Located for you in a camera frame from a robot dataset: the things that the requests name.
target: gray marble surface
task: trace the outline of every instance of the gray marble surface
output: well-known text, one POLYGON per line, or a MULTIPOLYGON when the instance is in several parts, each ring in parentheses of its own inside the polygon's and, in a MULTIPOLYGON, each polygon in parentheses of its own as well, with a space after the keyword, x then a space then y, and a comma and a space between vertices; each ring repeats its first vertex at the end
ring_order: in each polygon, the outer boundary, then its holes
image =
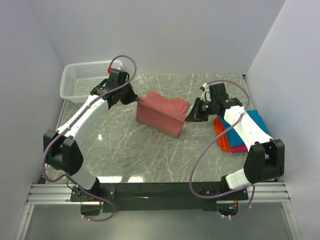
MULTIPOLYGON (((136 94, 145 97, 155 91, 166 98, 180 97, 192 109, 200 87, 213 80, 232 80, 243 87, 241 75, 219 74, 140 74, 132 82, 136 94)), ((246 96, 235 85, 226 83, 230 97, 237 97, 244 105, 246 96)), ((60 125, 81 107, 66 101, 60 125)), ((137 103, 113 106, 88 131, 79 144, 84 164, 103 182, 187 182, 197 158, 216 136, 213 119, 208 122, 189 122, 179 138, 162 133, 155 128, 136 122, 137 103)), ((247 154, 223 152, 215 143, 198 165, 194 181, 219 181, 221 176, 243 167, 247 154)), ((57 173, 50 169, 49 176, 57 173)))

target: magenta cloth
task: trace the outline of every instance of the magenta cloth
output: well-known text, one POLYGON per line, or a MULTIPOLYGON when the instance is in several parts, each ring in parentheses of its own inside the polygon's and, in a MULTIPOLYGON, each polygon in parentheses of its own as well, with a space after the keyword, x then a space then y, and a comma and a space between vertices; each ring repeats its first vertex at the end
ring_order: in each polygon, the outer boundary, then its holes
POLYGON ((246 145, 235 146, 235 147, 231 147, 231 152, 232 153, 247 153, 248 149, 247 149, 246 145))

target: plastic basket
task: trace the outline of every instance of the plastic basket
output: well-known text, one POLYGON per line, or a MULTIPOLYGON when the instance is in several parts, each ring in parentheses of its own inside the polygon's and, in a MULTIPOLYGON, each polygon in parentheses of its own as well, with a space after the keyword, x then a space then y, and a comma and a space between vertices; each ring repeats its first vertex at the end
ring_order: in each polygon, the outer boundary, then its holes
MULTIPOLYGON (((65 66, 60 84, 60 97, 75 104, 84 103, 91 90, 103 79, 109 77, 108 67, 110 62, 83 62, 65 66)), ((121 69, 123 64, 116 60, 111 67, 121 69)))

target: teal towel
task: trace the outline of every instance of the teal towel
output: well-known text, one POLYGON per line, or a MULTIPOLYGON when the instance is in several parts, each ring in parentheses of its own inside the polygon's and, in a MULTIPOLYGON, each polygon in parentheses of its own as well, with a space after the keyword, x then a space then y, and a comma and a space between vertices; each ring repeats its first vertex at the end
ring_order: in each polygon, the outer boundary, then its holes
MULTIPOLYGON (((268 131, 264 121, 260 117, 257 110, 248 110, 247 113, 252 118, 252 120, 259 126, 259 128, 261 128, 266 134, 270 135, 270 132, 268 131)), ((224 129, 227 129, 231 126, 221 116, 218 116, 218 117, 222 122, 224 129)), ((245 145, 244 141, 242 141, 241 137, 238 135, 238 133, 234 129, 231 129, 230 131, 228 131, 226 133, 226 137, 228 138, 229 145, 231 148, 245 145)))

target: white wall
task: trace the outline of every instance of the white wall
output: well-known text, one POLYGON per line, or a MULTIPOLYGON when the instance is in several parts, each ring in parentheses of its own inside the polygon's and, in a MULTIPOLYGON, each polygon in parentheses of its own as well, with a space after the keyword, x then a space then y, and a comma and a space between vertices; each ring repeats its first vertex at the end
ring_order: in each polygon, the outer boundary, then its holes
POLYGON ((246 76, 254 107, 286 147, 284 180, 303 239, 320 237, 320 1, 286 0, 246 76))
POLYGON ((29 0, 64 65, 246 74, 285 0, 29 0))
POLYGON ((42 136, 54 128, 63 65, 26 0, 0 1, 0 233, 13 239, 32 182, 40 177, 42 136))

